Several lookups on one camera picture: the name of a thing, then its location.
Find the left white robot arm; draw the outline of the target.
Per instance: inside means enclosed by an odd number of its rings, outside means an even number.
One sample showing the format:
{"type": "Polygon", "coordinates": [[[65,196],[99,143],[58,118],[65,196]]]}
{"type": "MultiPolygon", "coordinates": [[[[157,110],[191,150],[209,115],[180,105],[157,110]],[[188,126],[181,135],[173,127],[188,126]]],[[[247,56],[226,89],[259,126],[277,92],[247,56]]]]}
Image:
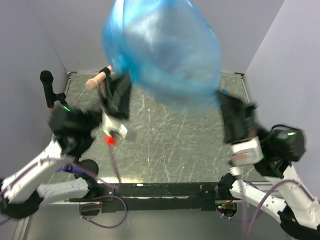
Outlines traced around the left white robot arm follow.
{"type": "Polygon", "coordinates": [[[92,131],[102,128],[106,144],[112,148],[129,137],[129,101],[132,84],[127,77],[103,77],[98,84],[98,106],[87,110],[58,106],[49,127],[54,137],[26,166],[0,183],[0,212],[23,219],[40,208],[63,200],[82,202],[103,198],[98,165],[81,156],[92,146],[92,131]]]}

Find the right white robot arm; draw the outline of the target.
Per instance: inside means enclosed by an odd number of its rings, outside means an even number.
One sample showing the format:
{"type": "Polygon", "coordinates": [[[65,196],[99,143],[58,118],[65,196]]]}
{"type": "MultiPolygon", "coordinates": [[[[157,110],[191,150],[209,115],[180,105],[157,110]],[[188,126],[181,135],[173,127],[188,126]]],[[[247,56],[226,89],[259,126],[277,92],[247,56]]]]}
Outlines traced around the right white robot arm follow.
{"type": "Polygon", "coordinates": [[[293,239],[320,237],[320,202],[298,176],[294,163],[304,155],[304,132],[276,124],[263,127],[255,117],[256,106],[218,90],[216,97],[224,127],[224,142],[231,146],[230,172],[218,183],[223,199],[232,196],[255,206],[253,217],[265,212],[293,239]],[[263,192],[242,179],[241,167],[252,165],[271,184],[263,192]]]}

